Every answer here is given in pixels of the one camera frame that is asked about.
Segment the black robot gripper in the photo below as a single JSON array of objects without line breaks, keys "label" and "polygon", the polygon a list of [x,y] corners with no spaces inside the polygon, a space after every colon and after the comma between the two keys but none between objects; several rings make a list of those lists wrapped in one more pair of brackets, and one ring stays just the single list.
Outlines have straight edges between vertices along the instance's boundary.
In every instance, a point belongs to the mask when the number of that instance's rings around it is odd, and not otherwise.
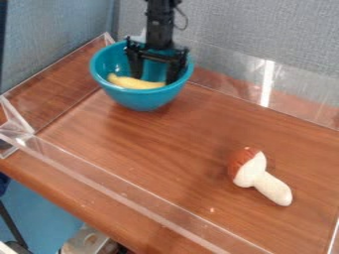
[{"label": "black robot gripper", "polygon": [[126,37],[126,54],[130,62],[131,76],[143,75],[143,60],[150,59],[169,63],[166,82],[171,84],[178,80],[185,67],[187,49],[178,49],[174,44],[175,10],[183,0],[145,0],[146,9],[146,35],[141,42],[131,36]]}]

